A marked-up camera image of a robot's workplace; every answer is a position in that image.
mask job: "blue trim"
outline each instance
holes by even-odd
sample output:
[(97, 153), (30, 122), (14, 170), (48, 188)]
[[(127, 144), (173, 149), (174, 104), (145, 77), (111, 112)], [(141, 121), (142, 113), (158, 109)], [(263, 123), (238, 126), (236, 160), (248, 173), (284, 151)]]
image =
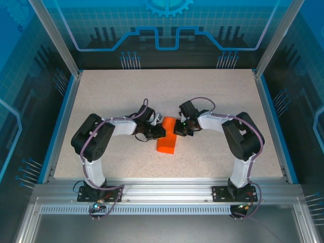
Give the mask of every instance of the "blue trim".
[(19, 137), (21, 135), (21, 132), (22, 132), (22, 123), (21, 123), (21, 118), (20, 118), (20, 114), (13, 108), (11, 107), (10, 105), (8, 105), (3, 99), (0, 99), (0, 104), (3, 105), (11, 114), (13, 114), (16, 119), (17, 119), (17, 124), (18, 124), (18, 131), (17, 131), (17, 134), (15, 136), (15, 139), (10, 147), (10, 150), (8, 152), (8, 155), (7, 155), (7, 158), (5, 160), (5, 163), (4, 165), (2, 166), (2, 169), (0, 171), (0, 183), (4, 177), (4, 174), (6, 172), (6, 169), (8, 167), (8, 164), (9, 164), (9, 161), (12, 157), (12, 154), (14, 153), (14, 150), (17, 146), (17, 143), (18, 143), (18, 140), (19, 140)]
[(313, 130), (314, 130), (314, 133), (315, 133), (315, 136), (318, 140), (318, 143), (320, 145), (320, 148), (322, 149), (322, 152), (324, 153), (324, 143), (323, 143), (323, 140), (322, 138), (320, 137), (320, 134), (318, 132), (318, 129), (317, 129), (317, 124), (318, 124), (318, 119), (319, 119), (319, 116), (324, 112), (324, 106), (322, 106), (316, 113), (315, 113), (315, 118), (314, 118), (314, 123), (313, 123)]
[(261, 45), (261, 42), (263, 40), (263, 37), (265, 36), (266, 32), (267, 32), (267, 29), (272, 21), (272, 18), (279, 6), (279, 3), (280, 3), (281, 0), (277, 0), (277, 3), (276, 5), (274, 6), (272, 12), (271, 12), (271, 15), (262, 31), (262, 34), (258, 40), (258, 43), (256, 45), (256, 47), (254, 48), (232, 48), (232, 47), (222, 47), (216, 40), (215, 38), (207, 31), (200, 31), (199, 30), (199, 26), (181, 26), (181, 27), (178, 27), (177, 30), (176, 30), (176, 36), (175, 36), (175, 39), (176, 39), (176, 43), (175, 43), (175, 46), (174, 47), (160, 47), (159, 46), (159, 37), (158, 37), (158, 30), (156, 27), (154, 26), (139, 26), (139, 27), (135, 27), (135, 32), (127, 32), (123, 35), (122, 38), (120, 38), (120, 40), (112, 47), (112, 48), (95, 48), (95, 49), (81, 49), (78, 44), (76, 43), (76, 40), (73, 36), (73, 33), (60, 9), (60, 6), (58, 4), (58, 1), (57, 0), (54, 0), (55, 2), (55, 5), (57, 7), (57, 10), (63, 20), (63, 23), (65, 25), (65, 28), (67, 29), (67, 32), (69, 33), (70, 37), (71, 37), (71, 40), (75, 46), (75, 48), (80, 51), (80, 52), (113, 52), (115, 51), (122, 43), (123, 41), (128, 37), (128, 36), (134, 36), (134, 35), (140, 35), (140, 30), (153, 30), (154, 31), (154, 36), (155, 36), (155, 47), (157, 50), (159, 51), (175, 51), (179, 48), (179, 42), (180, 42), (180, 31), (181, 30), (194, 30), (194, 34), (196, 35), (205, 35), (206, 37), (208, 37), (210, 39), (210, 41), (218, 47), (219, 50), (221, 51), (256, 51), (259, 46)]
[(282, 150), (283, 150), (283, 153), (284, 153), (286, 161), (287, 161), (287, 166), (288, 166), (289, 171), (286, 171), (286, 172), (290, 174), (293, 183), (298, 184), (298, 179), (297, 179), (297, 176), (296, 176), (296, 173), (295, 173), (293, 162), (292, 162), (292, 160), (290, 158), (288, 148), (287, 148), (287, 145), (286, 145), (286, 142), (285, 142), (285, 138), (284, 138), (284, 135), (282, 133), (281, 126), (279, 124), (277, 114), (275, 113), (275, 109), (274, 109), (274, 106), (273, 106), (273, 103), (272, 103), (270, 92), (269, 92), (267, 83), (266, 83), (265, 78), (264, 78), (263, 75), (261, 75), (261, 82), (262, 82), (262, 85), (264, 87), (265, 95), (267, 97), (267, 100), (268, 100), (268, 103), (269, 103), (269, 106), (270, 106), (270, 110), (271, 110), (271, 113), (272, 113), (272, 116), (273, 116), (275, 128), (277, 129), (278, 134), (279, 134), (279, 140), (280, 140), (281, 145), (282, 145)]
[(70, 92), (71, 92), (73, 82), (74, 82), (74, 76), (71, 75), (69, 85), (67, 86), (65, 96), (64, 96), (64, 99), (63, 99), (63, 102), (62, 102), (60, 113), (59, 113), (59, 115), (57, 117), (57, 120), (56, 120), (56, 124), (55, 124), (55, 127), (54, 127), (54, 131), (53, 131), (53, 135), (52, 135), (52, 138), (51, 138), (51, 141), (50, 141), (50, 145), (49, 145), (49, 148), (47, 149), (47, 153), (46, 153), (46, 156), (45, 156), (45, 159), (44, 159), (43, 167), (42, 167), (42, 170), (40, 171), (40, 175), (39, 175), (39, 178), (38, 178), (38, 184), (42, 184), (43, 179), (46, 176), (46, 170), (47, 170), (47, 167), (49, 166), (50, 157), (51, 157), (51, 154), (53, 152), (54, 143), (55, 143), (55, 140), (56, 140), (56, 137), (57, 137), (57, 134), (58, 134), (61, 122), (62, 122), (63, 113), (64, 113), (64, 110), (65, 110), (65, 107), (66, 107), (67, 99), (69, 98), (69, 95), (70, 95)]

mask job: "work surface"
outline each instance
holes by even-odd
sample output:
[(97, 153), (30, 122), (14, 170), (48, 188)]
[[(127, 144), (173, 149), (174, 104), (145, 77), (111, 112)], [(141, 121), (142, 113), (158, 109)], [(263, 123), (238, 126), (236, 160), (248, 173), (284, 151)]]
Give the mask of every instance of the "work surface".
[[(179, 117), (179, 105), (204, 96), (215, 113), (247, 112), (265, 138), (263, 153), (252, 177), (282, 177), (259, 93), (250, 69), (219, 70), (85, 70), (68, 123), (54, 177), (83, 178), (80, 158), (70, 141), (91, 113), (120, 117), (137, 112), (148, 98), (149, 107), (163, 116)], [(198, 110), (210, 109), (206, 100), (194, 100)], [(106, 178), (229, 177), (234, 156), (224, 134), (202, 130), (193, 137), (177, 137), (175, 154), (159, 153), (156, 140), (139, 142), (134, 136), (113, 137), (102, 156)]]

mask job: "robotic arm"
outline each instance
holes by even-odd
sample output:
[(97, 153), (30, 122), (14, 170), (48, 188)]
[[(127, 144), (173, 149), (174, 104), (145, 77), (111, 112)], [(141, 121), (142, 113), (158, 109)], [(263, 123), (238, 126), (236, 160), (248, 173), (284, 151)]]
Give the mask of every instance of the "robotic arm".
[[(94, 200), (104, 195), (104, 193), (102, 191), (99, 192), (97, 188), (106, 187), (106, 179), (102, 172), (101, 156), (105, 152), (111, 137), (142, 133), (148, 141), (166, 136), (165, 129), (162, 127), (162, 124), (159, 123), (162, 116), (156, 114), (150, 107), (145, 107), (145, 105), (142, 105), (137, 113), (125, 116), (125, 119), (115, 118), (104, 123), (86, 146), (83, 152), (83, 157), (86, 159), (86, 172), (88, 174), (85, 187), (88, 188), (88, 191), (90, 191), (90, 187), (92, 187), (93, 191), (96, 192), (93, 193), (95, 194)], [(104, 119), (100, 116), (91, 114), (74, 134), (71, 145), (78, 155), (80, 155), (82, 148), (91, 134), (95, 131), (96, 127), (103, 121)]]
[[(191, 101), (179, 106), (181, 120), (177, 120), (174, 133), (180, 136), (193, 136), (194, 132), (211, 129), (225, 134), (227, 143), (233, 155), (234, 168), (228, 180), (228, 192), (233, 199), (245, 196), (251, 186), (248, 182), (249, 167), (254, 154), (260, 151), (260, 141), (257, 135), (242, 122), (228, 116), (217, 116), (208, 110), (198, 111)], [(250, 124), (261, 136), (260, 131), (246, 112), (236, 117)]]

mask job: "orange object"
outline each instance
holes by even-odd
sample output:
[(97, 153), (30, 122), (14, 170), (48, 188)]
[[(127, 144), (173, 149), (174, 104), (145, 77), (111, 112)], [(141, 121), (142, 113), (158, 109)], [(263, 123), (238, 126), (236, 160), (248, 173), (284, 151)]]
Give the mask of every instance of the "orange object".
[(173, 133), (176, 118), (164, 117), (162, 127), (166, 130), (166, 137), (157, 140), (157, 151), (161, 153), (174, 154), (176, 147), (177, 135)]

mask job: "gear logo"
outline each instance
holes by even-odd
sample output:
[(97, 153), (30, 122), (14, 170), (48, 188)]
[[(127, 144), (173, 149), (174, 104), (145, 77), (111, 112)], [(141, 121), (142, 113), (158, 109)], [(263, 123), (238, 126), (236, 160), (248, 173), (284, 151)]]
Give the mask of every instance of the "gear logo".
[(19, 26), (23, 26), (29, 15), (28, 0), (0, 0), (0, 6), (6, 7), (10, 16)]
[(170, 15), (175, 17), (177, 14), (182, 14), (183, 10), (188, 10), (193, 0), (144, 0), (144, 4), (146, 10), (151, 10), (152, 14), (168, 18)]

